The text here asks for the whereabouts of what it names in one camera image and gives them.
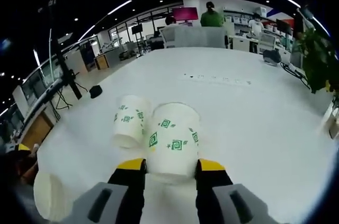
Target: white table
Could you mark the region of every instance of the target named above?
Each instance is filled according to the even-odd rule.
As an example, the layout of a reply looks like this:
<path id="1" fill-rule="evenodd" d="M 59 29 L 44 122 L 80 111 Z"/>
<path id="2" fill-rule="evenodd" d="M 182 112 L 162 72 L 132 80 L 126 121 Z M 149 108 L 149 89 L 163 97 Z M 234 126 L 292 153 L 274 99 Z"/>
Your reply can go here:
<path id="1" fill-rule="evenodd" d="M 300 222 L 328 183 L 336 146 L 316 129 L 329 98 L 317 109 L 317 95 L 260 55 L 213 48 L 155 50 L 100 85 L 102 95 L 93 100 L 85 95 L 38 151 L 40 170 L 57 175 L 75 196 L 106 182 L 120 162 L 141 156 L 110 142 L 117 97 L 125 94 L 147 97 L 153 107 L 171 101 L 194 107 L 204 128 L 200 157 L 224 165 L 233 182 L 267 203 L 279 222 Z M 174 223 L 148 210 L 143 218 L 141 223 Z"/>

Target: red monitor screen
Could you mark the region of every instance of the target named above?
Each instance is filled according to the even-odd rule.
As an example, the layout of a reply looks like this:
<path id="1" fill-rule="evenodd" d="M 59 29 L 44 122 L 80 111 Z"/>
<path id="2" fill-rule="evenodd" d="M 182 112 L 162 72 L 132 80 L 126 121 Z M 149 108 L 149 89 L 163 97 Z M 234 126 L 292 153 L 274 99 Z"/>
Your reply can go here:
<path id="1" fill-rule="evenodd" d="M 174 8 L 173 16 L 175 20 L 197 20 L 198 19 L 198 11 L 197 8 Z"/>

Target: table surface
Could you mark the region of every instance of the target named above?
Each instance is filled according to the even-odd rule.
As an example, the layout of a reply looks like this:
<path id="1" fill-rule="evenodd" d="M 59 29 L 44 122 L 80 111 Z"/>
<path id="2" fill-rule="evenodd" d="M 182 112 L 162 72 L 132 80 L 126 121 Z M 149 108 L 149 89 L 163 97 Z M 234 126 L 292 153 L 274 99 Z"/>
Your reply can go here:
<path id="1" fill-rule="evenodd" d="M 204 131 L 200 157 L 224 165 L 233 182 L 263 200 L 278 222 L 301 222 L 331 177 L 337 147 L 328 135 L 316 133 L 330 97 L 312 95 L 261 55 L 217 48 L 155 50 L 100 85 L 103 93 L 93 100 L 84 95 L 38 151 L 40 170 L 57 175 L 73 196 L 106 182 L 120 162 L 142 157 L 111 142 L 117 98 L 125 94 L 144 96 L 153 108 L 173 101 L 194 107 Z M 190 197 L 177 194 L 177 202 Z M 160 211 L 147 209 L 141 223 L 166 222 Z"/>

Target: man in green shirt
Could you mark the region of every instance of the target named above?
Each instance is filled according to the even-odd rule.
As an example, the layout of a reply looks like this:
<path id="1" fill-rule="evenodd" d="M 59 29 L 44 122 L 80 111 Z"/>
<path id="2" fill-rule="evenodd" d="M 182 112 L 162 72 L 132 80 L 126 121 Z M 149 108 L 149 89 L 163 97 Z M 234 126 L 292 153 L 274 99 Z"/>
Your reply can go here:
<path id="1" fill-rule="evenodd" d="M 201 15 L 201 26 L 222 27 L 224 19 L 215 11 L 213 2 L 206 3 L 207 11 Z"/>

